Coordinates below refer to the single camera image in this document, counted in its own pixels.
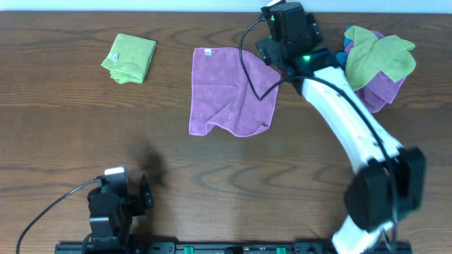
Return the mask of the purple microfiber cloth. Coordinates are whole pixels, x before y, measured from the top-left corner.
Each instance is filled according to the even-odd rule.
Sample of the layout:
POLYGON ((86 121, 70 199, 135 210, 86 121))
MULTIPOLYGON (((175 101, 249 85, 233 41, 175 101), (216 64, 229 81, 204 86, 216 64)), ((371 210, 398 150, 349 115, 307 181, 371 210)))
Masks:
POLYGON ((259 97, 281 76, 255 54, 238 48, 194 49, 191 72, 189 133, 204 136, 214 127, 245 138, 270 128, 278 89, 259 101, 242 69, 240 57, 259 97))

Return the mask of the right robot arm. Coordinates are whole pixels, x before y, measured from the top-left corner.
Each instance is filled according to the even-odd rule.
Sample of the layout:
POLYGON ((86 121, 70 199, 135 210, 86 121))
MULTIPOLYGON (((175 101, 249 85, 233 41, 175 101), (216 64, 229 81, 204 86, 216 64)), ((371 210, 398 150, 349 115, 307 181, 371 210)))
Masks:
POLYGON ((344 194, 347 217, 329 253, 410 253, 397 240, 399 221, 422 202, 426 159, 405 149, 369 113, 345 72, 321 46, 321 31, 298 2, 274 1, 262 9, 270 34, 256 47, 265 64, 312 104, 343 146, 355 173, 344 194))

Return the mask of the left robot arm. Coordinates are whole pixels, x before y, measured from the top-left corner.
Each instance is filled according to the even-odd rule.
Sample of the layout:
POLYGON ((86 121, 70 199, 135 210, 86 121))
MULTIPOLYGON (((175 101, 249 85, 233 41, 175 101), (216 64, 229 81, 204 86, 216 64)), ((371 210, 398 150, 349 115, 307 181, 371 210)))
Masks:
POLYGON ((128 192, 124 172, 98 176, 97 188, 87 196, 90 210, 91 244, 85 243, 83 253, 139 253, 136 237, 130 234, 133 218, 145 214, 154 206, 152 193, 145 175, 138 191, 128 192))

